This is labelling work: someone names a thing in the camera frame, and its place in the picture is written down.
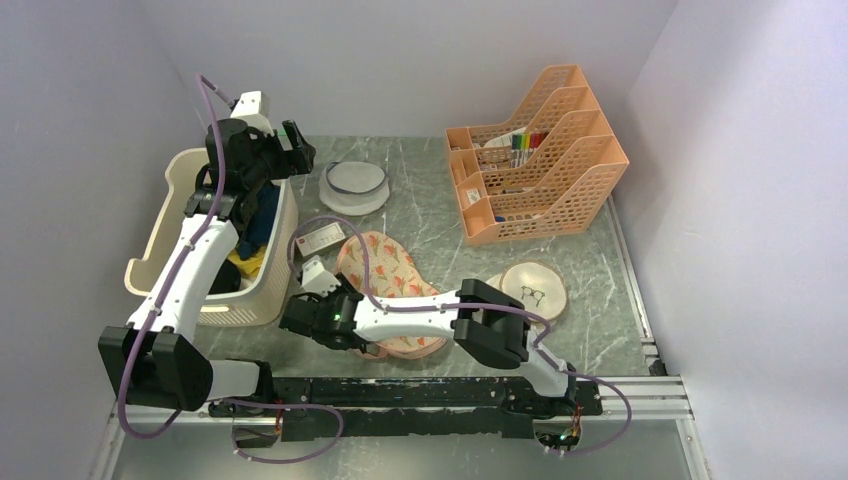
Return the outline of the floral pink laundry bag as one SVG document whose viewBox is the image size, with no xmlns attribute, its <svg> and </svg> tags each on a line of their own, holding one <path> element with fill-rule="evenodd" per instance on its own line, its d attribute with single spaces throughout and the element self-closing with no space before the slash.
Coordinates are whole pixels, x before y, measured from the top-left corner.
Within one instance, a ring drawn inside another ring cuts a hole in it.
<svg viewBox="0 0 848 480">
<path fill-rule="evenodd" d="M 362 237 L 366 248 L 356 237 L 351 237 L 342 245 L 335 264 L 335 272 L 343 275 L 357 290 L 362 291 L 365 285 L 363 253 L 366 252 L 369 286 L 374 296 L 405 298 L 439 294 L 422 278 L 410 254 L 396 240 L 377 231 L 365 232 Z M 354 350 L 354 353 L 369 360 L 385 357 L 414 360 L 436 352 L 446 342 L 446 339 L 438 337 L 402 336 L 378 342 L 372 353 L 359 350 Z"/>
</svg>

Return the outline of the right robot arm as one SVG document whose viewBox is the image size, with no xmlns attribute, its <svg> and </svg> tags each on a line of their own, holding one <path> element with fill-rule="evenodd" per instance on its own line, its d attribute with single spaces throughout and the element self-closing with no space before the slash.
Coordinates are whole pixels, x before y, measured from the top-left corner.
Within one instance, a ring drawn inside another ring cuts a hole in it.
<svg viewBox="0 0 848 480">
<path fill-rule="evenodd" d="M 485 367 L 526 379 L 542 406 L 562 414 L 578 399 L 567 364 L 542 345 L 523 304 L 483 281 L 427 297 L 368 297 L 337 288 L 290 298 L 279 327 L 333 350 L 364 350 L 396 337 L 453 341 Z"/>
</svg>

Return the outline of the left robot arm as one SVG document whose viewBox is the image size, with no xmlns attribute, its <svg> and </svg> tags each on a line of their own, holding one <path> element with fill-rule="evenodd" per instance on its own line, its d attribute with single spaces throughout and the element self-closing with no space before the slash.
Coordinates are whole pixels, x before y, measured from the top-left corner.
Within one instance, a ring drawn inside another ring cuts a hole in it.
<svg viewBox="0 0 848 480">
<path fill-rule="evenodd" d="M 314 167 L 316 149 L 297 123 L 264 129 L 245 117 L 208 128 L 207 162 L 194 179 L 172 253 L 140 307 L 122 327 L 107 327 L 98 351 L 120 405 L 195 411 L 236 398 L 249 414 L 273 409 L 277 388 L 259 360 L 210 360 L 193 344 L 202 309 L 230 253 L 248 243 L 264 206 L 284 215 L 275 187 Z"/>
</svg>

